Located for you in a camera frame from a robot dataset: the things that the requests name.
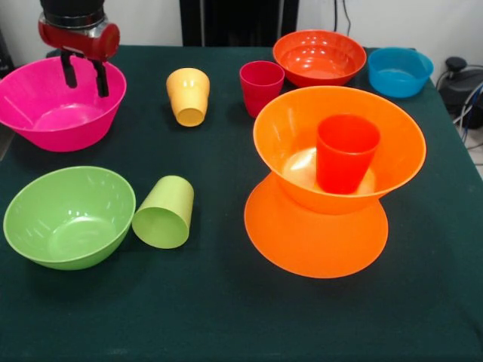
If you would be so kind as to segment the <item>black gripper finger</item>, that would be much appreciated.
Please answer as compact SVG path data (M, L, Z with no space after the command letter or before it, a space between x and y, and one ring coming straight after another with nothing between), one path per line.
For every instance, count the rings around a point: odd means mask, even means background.
M91 63L97 72L96 83L98 95L99 97L108 97L109 86L107 83L106 67L99 60L92 60Z
M76 88L78 84L75 76L75 70L70 62L71 56L72 52L70 51L62 50L60 52L60 61L66 84L70 88Z

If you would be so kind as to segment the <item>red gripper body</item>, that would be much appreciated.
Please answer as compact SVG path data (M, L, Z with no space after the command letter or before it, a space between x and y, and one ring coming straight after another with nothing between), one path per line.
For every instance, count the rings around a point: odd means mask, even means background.
M40 20L38 31L47 45L100 62L113 57L120 43L119 28L106 20L90 29L62 29Z

